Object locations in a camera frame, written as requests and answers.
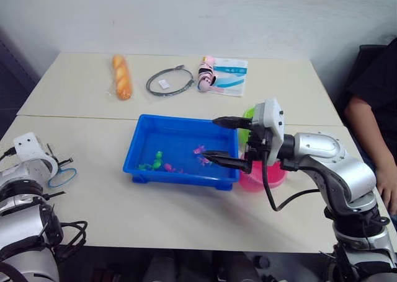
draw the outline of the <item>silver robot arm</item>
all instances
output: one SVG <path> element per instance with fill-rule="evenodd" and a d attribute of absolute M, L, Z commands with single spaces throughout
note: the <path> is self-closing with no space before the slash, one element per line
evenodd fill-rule
<path fill-rule="evenodd" d="M 20 163 L 0 172 L 0 282 L 57 282 L 57 263 L 84 245 L 87 222 L 60 223 L 46 202 L 64 192 L 44 190 L 58 168 L 73 160 L 59 162 L 33 133 L 16 138 L 6 153 Z M 65 226 L 80 230 L 81 239 L 61 248 Z"/>
<path fill-rule="evenodd" d="M 248 173 L 253 161 L 262 161 L 265 191 L 275 211 L 300 195 L 321 193 L 326 203 L 325 216 L 333 221 L 338 240 L 332 256 L 342 277 L 338 281 L 365 281 L 374 274 L 396 271 L 386 228 L 390 220 L 380 216 L 373 193 L 375 175 L 366 164 L 350 156 L 338 139 L 321 133 L 284 134 L 283 111 L 275 99 L 257 104 L 252 119 L 221 117 L 213 122 L 251 131 L 244 159 L 220 151 L 206 151 L 203 155 L 214 163 Z M 307 173 L 318 189 L 297 193 L 276 206 L 267 184 L 267 166 L 277 159 L 285 170 Z"/>

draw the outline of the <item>green toy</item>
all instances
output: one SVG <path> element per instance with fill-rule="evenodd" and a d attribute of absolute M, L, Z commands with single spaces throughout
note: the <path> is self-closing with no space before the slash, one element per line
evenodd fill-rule
<path fill-rule="evenodd" d="M 163 152 L 158 151 L 156 153 L 156 158 L 153 161 L 153 165 L 150 165 L 150 164 L 147 164 L 147 163 L 139 164 L 138 165 L 138 169 L 139 170 L 150 170 L 150 169 L 151 170 L 156 170 L 156 169 L 159 169 L 162 166 L 162 164 L 163 164 L 163 160 L 161 158 L 163 158 Z"/>

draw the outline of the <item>person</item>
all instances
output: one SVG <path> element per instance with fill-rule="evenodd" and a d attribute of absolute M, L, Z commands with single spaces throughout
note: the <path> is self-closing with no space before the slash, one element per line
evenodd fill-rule
<path fill-rule="evenodd" d="M 377 188 L 397 215 L 397 39 L 348 87 L 347 121 L 375 167 Z"/>

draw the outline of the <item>floor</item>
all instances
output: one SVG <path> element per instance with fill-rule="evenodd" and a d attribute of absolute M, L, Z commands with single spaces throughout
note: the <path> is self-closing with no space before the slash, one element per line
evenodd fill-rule
<path fill-rule="evenodd" d="M 163 250 L 83 247 L 60 265 L 61 281 L 142 281 L 153 256 Z M 178 264 L 176 281 L 213 282 L 213 252 L 201 250 L 173 250 Z M 324 281 L 327 257 L 317 253 L 260 253 L 246 255 L 264 268 L 256 268 L 262 281 L 272 275 L 277 280 Z"/>

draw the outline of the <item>blue rubber band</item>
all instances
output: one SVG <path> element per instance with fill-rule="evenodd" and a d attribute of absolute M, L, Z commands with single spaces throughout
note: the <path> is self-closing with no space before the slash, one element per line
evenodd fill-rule
<path fill-rule="evenodd" d="M 73 170 L 73 172 L 74 172 L 74 174 L 73 174 L 69 179 L 67 179 L 66 181 L 64 181 L 63 183 L 60 183 L 60 184 L 58 184 L 58 185 L 55 185 L 55 186 L 51 185 L 51 180 L 52 180 L 53 178 L 55 178 L 58 174 L 60 174 L 60 173 L 62 173 L 62 172 L 66 172 L 66 171 L 68 171 L 68 170 Z M 74 178 L 74 177 L 76 176 L 76 174 L 77 174 L 77 169 L 74 169 L 74 168 L 70 168 L 70 169 L 60 169 L 60 170 L 58 171 L 58 173 L 57 173 L 54 177 L 52 177 L 50 180 L 48 180 L 48 187 L 49 187 L 49 188 L 60 187 L 60 186 L 62 186 L 62 185 L 64 185 L 64 184 L 68 183 L 72 178 Z"/>

